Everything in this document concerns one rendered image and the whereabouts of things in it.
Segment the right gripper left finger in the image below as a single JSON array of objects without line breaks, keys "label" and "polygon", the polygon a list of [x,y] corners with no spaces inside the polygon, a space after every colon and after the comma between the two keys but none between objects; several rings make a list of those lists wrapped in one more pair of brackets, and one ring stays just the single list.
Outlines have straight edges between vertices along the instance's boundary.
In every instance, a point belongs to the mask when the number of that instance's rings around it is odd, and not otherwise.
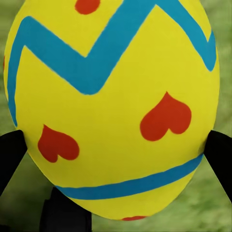
[{"label": "right gripper left finger", "polygon": [[0,136],[0,196],[27,151],[22,130]]}]

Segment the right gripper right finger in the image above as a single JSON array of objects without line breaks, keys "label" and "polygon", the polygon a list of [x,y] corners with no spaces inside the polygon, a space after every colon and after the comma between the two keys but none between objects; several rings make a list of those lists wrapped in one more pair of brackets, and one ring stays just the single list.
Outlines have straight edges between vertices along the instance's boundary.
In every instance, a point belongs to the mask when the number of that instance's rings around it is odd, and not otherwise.
[{"label": "right gripper right finger", "polygon": [[204,155],[232,202],[232,138],[211,130]]}]

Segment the easter egg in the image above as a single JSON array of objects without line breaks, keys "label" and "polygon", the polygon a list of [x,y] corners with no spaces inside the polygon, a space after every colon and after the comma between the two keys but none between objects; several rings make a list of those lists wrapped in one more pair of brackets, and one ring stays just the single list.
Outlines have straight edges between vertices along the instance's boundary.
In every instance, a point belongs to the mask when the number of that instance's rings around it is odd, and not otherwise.
[{"label": "easter egg", "polygon": [[3,74],[41,172],[113,220],[149,217],[181,193],[217,114],[218,50],[199,0],[26,0]]}]

